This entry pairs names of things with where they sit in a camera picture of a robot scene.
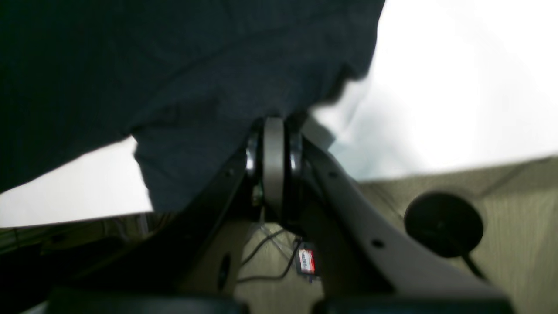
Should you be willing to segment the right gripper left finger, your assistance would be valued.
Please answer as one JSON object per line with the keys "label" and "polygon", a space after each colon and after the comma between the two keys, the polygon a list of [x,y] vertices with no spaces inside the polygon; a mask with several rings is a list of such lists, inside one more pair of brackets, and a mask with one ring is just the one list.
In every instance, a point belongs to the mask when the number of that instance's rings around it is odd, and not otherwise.
{"label": "right gripper left finger", "polygon": [[252,127],[209,185],[168,226],[56,288],[48,314],[247,314],[233,294],[245,239],[273,204],[273,119]]}

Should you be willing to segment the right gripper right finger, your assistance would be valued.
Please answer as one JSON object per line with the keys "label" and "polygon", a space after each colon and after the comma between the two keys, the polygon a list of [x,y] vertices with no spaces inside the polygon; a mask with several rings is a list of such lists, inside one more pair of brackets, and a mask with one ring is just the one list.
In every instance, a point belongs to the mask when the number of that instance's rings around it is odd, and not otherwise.
{"label": "right gripper right finger", "polygon": [[327,152],[272,119],[272,210],[314,245],[323,300],[314,314],[512,314],[486,280],[392,226]]}

